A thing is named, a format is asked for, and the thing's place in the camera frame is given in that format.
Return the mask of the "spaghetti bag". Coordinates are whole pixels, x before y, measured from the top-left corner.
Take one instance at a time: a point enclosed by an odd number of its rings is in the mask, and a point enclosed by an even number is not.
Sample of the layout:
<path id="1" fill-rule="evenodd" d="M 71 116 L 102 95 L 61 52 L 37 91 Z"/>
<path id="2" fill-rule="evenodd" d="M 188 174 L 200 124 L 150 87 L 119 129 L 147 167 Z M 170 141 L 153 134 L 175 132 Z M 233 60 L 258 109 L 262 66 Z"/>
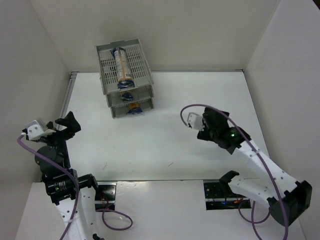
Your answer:
<path id="1" fill-rule="evenodd" d="M 140 106 L 139 102 L 132 102 L 128 104 L 128 115 L 137 115 L 137 114 L 142 114 L 143 110 Z"/>
<path id="2" fill-rule="evenodd" d="M 130 91 L 125 91 L 121 94 L 121 99 L 124 101 L 124 102 L 131 102 L 134 100 L 134 97 L 132 95 L 132 93 Z"/>
<path id="3" fill-rule="evenodd" d="M 117 88 L 125 89 L 135 87 L 126 50 L 122 47 L 115 47 L 110 52 L 115 60 Z"/>

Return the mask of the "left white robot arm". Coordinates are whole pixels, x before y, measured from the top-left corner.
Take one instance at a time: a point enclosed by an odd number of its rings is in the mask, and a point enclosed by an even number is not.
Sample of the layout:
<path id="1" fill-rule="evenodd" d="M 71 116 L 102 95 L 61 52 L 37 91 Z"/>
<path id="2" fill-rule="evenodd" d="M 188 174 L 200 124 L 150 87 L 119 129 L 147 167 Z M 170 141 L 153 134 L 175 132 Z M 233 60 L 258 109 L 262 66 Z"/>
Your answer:
<path id="1" fill-rule="evenodd" d="M 95 215 L 98 183 L 92 174 L 78 176 L 71 168 L 68 153 L 67 140 L 81 131 L 81 126 L 72 111 L 55 123 L 64 128 L 59 130 L 52 121 L 33 120 L 22 130 L 17 142 L 34 155 L 46 194 L 60 212 L 65 224 L 61 239 L 101 240 Z"/>

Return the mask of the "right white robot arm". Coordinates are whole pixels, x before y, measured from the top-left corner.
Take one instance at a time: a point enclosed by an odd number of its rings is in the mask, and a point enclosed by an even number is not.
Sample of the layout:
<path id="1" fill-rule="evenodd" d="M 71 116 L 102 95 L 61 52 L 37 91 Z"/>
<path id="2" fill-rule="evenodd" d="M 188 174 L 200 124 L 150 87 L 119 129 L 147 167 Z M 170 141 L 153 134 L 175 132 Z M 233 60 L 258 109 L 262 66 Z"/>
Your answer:
<path id="1" fill-rule="evenodd" d="M 290 176 L 265 153 L 251 136 L 239 126 L 229 126 L 229 113 L 206 107 L 198 121 L 202 126 L 199 140 L 210 141 L 226 150 L 254 172 L 255 178 L 230 170 L 220 179 L 224 195 L 246 196 L 268 208 L 273 219 L 282 226 L 291 225 L 311 204 L 312 186 Z"/>

